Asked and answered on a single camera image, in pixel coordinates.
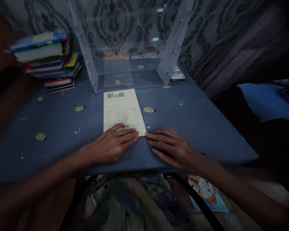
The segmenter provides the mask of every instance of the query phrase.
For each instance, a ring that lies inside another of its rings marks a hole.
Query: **right hand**
[[[152,149],[162,161],[189,173],[202,175],[210,168],[212,160],[202,155],[199,151],[193,150],[186,139],[172,129],[158,129],[146,136],[148,144],[169,153],[169,156]]]

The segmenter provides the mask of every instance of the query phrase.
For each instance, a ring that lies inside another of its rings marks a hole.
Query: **stack of books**
[[[64,29],[22,38],[5,51],[25,63],[24,73],[43,80],[48,93],[74,88],[81,66]]]

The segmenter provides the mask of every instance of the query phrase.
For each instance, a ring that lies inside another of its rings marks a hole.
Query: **forearm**
[[[62,158],[45,170],[16,183],[0,195],[0,215],[14,212],[31,204],[54,185],[84,167],[84,148]]]
[[[281,227],[287,224],[289,209],[242,182],[220,164],[212,161],[209,171],[202,174],[263,228]]]

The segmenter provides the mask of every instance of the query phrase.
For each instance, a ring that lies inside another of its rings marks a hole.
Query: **hand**
[[[124,124],[116,124],[104,132],[93,143],[85,146],[88,164],[101,164],[117,161],[126,149],[138,140],[139,132],[136,129],[123,129]]]
[[[152,149],[159,159],[167,164],[196,175],[202,175],[208,165],[211,165],[212,161],[209,158],[193,150],[185,138],[172,129],[158,129],[146,133],[146,136],[153,139],[147,141],[149,145],[169,153],[167,156],[159,150]]]

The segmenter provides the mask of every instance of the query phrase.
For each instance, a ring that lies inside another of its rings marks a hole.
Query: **left hand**
[[[93,143],[87,144],[84,147],[86,163],[90,165],[117,161],[126,149],[138,140],[139,132],[134,128],[116,132],[124,127],[124,124],[116,124]]]

